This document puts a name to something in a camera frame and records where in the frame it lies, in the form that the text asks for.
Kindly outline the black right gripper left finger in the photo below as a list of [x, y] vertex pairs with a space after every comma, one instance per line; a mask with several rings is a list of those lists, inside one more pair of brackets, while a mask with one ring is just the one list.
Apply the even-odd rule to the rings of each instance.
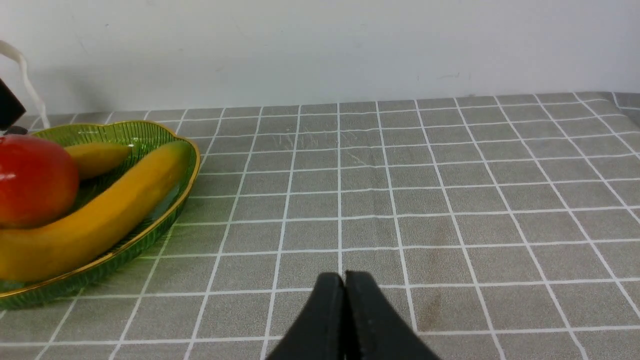
[[320, 273], [294, 323], [268, 360], [343, 360], [345, 285], [334, 272]]

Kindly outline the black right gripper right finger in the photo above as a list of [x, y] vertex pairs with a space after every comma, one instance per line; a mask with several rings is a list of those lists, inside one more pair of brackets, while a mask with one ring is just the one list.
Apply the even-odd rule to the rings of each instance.
[[345, 274], [343, 349], [346, 360], [438, 360], [365, 271]]

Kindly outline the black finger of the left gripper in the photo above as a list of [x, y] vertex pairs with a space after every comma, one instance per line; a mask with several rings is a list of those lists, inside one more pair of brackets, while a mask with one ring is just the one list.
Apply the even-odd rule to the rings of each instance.
[[26, 128], [16, 123], [26, 113], [26, 109], [11, 89], [0, 79], [0, 131], [26, 132]]

